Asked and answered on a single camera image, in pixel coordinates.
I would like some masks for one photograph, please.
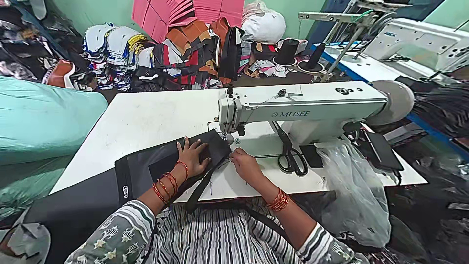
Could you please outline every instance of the white tabletop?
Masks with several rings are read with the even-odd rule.
[[[117,94],[102,117],[98,120],[83,145],[80,147],[59,181],[50,192],[55,193],[114,167],[114,162],[138,150],[153,147],[185,135],[192,137],[207,131],[207,124],[218,116],[218,90],[121,93]],[[245,137],[276,137],[266,124],[253,123],[246,126]],[[270,148],[279,148],[273,141]],[[400,156],[404,166],[402,184],[427,183]],[[308,193],[327,191],[323,177],[324,169],[311,169],[304,177],[282,172],[277,158],[258,159],[264,174],[286,193]],[[377,173],[385,186],[395,183]],[[186,201],[192,190],[188,190],[177,202]],[[258,196],[236,173],[234,166],[227,163],[214,172],[209,186],[200,200]]]

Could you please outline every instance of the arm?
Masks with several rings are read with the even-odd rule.
[[[241,148],[230,156],[236,171],[251,187],[258,191],[266,203],[271,203],[279,189],[261,171],[256,159]],[[296,254],[305,263],[367,263],[366,259],[355,255],[345,244],[337,241],[320,224],[306,214],[291,199],[281,211],[274,212],[285,229]]]
[[[189,139],[185,137],[184,149],[179,142],[179,161],[187,165],[188,177],[202,173],[210,158],[199,162],[200,152],[207,144],[200,145],[200,141],[189,146]],[[177,164],[171,173],[176,179],[177,186],[186,179],[186,169]],[[157,189],[169,201],[174,195],[173,185],[168,177],[160,180]],[[137,200],[130,201],[111,214],[103,224],[67,258],[66,264],[74,263],[134,263],[144,246],[151,240],[151,233],[155,227],[155,215],[161,212],[165,204],[153,190],[148,189]]]

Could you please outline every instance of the bangle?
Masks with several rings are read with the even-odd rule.
[[[168,201],[166,201],[166,199],[161,195],[161,193],[159,193],[158,188],[156,188],[156,183],[153,183],[153,191],[156,193],[156,195],[158,195],[158,198],[159,198],[163,203],[168,203]]]
[[[267,206],[274,212],[282,211],[288,205],[289,198],[290,197],[279,188],[277,197],[272,201],[272,203],[267,204]]]
[[[186,163],[184,163],[184,162],[182,162],[182,161],[178,161],[178,162],[176,163],[176,165],[179,164],[179,163],[181,163],[181,164],[184,166],[184,168],[186,169],[186,179],[184,180],[184,181],[186,181],[187,178],[189,178],[189,172],[188,172],[188,169],[187,169],[187,165],[186,165]]]
[[[176,181],[176,178],[174,177],[174,175],[170,172],[166,172],[163,175],[165,177],[168,177],[169,181],[171,182],[171,185],[173,186],[174,193],[177,193],[177,181]]]
[[[161,184],[161,187],[163,187],[163,190],[165,190],[165,193],[168,195],[168,200],[171,199],[171,195],[169,194],[168,190],[166,190],[166,186],[163,184],[161,179],[159,181],[157,181],[156,183]]]

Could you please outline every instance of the gray patterned sleeve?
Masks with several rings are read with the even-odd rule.
[[[296,254],[308,264],[368,264],[362,254],[339,242],[319,223]]]
[[[65,263],[134,263],[154,226],[153,212],[140,201],[130,201],[111,214]]]

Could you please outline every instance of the striped clothing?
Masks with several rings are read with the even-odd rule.
[[[280,225],[260,205],[258,198],[248,204]],[[145,255],[145,264],[368,263],[319,224],[295,251],[282,236],[244,210],[197,209],[189,215],[183,205],[174,205],[155,219],[140,201],[128,202],[109,216],[66,263],[139,264]]]

